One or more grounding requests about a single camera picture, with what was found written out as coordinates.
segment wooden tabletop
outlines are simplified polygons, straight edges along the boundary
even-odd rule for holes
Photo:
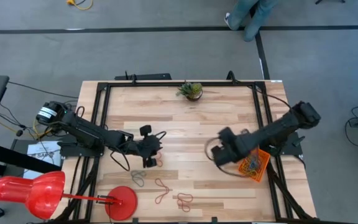
[[[85,107],[83,118],[87,120],[91,119],[97,84],[96,81],[87,81],[81,87],[77,106]],[[268,94],[287,100],[282,82],[266,81],[266,87]],[[141,157],[127,156],[131,170],[144,170],[146,173],[144,187],[139,187],[132,181],[130,172],[119,167],[110,158],[110,150],[106,149],[99,164],[95,195],[107,195],[120,185],[134,189],[138,206],[133,217],[139,218],[140,222],[210,222],[211,217],[217,217],[220,222],[274,221],[267,174],[261,183],[226,175],[204,154],[205,142],[215,138],[226,126],[235,134],[245,128],[251,132],[258,129],[252,90],[245,86],[205,86],[203,96],[197,102],[176,96],[176,92],[177,88],[166,86],[112,88],[106,119],[109,129],[133,133],[136,139],[140,139],[139,128],[145,124],[152,126],[153,133],[166,131],[160,151],[163,166],[143,169]],[[261,95],[259,100],[264,111]],[[273,119],[288,111],[283,103],[273,98],[269,98],[269,102]],[[265,113],[262,114],[266,125]],[[121,155],[116,153],[114,157],[125,165]],[[75,157],[68,158],[63,163],[65,192],[70,191],[76,160]],[[293,156],[282,156],[282,161],[289,191],[307,213],[315,216],[303,164]],[[236,172],[237,165],[229,164],[225,169]],[[155,203],[155,198],[165,189],[155,184],[157,178],[170,189],[160,204]],[[278,189],[277,192],[281,214],[285,217],[282,195]],[[193,196],[193,201],[186,203],[191,208],[189,212],[184,212],[178,205],[179,193]],[[64,198],[53,217],[61,214],[66,205],[67,199]],[[80,217],[85,215],[85,205],[86,202],[81,204]],[[104,205],[93,204],[91,222],[109,222]]]

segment orange basket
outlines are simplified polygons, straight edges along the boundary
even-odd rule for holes
[[[269,153],[259,148],[254,149],[242,160],[239,166],[239,172],[259,183],[262,180],[269,159]]]

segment paper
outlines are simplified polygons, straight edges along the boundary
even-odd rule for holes
[[[60,146],[57,143],[58,141],[42,141],[44,146],[42,146],[41,142],[31,144],[28,147],[27,155],[51,164],[55,164],[56,166],[60,166]],[[24,170],[23,178],[34,179],[42,174],[43,173],[26,169]]]

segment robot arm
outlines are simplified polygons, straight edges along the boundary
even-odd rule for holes
[[[133,134],[124,131],[106,130],[79,117],[64,103],[55,101],[45,103],[36,119],[40,124],[46,125],[55,131],[66,131],[76,138],[78,147],[96,151],[98,152],[97,155],[104,151],[104,147],[108,147],[112,151],[121,154],[140,156],[143,158],[143,167],[157,165],[152,156],[155,156],[157,151],[162,148],[160,147],[160,140],[165,135],[165,132],[148,135],[148,133],[151,133],[151,126],[146,125],[140,129],[140,134],[144,137],[143,140],[134,141]]]
[[[321,117],[309,103],[299,102],[284,116],[275,122],[255,131],[235,135],[230,128],[219,132],[222,146],[212,148],[213,161],[219,167],[228,162],[238,162],[247,157],[251,150],[259,146],[261,149],[279,147],[287,141],[288,135],[297,129],[315,127]]]

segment jeans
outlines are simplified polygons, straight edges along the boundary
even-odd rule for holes
[[[270,15],[278,0],[238,0],[236,6],[227,19],[231,30],[238,30],[242,21],[247,17],[249,10],[257,2],[258,6],[251,22],[244,31],[244,40],[250,42],[258,33],[259,28]]]

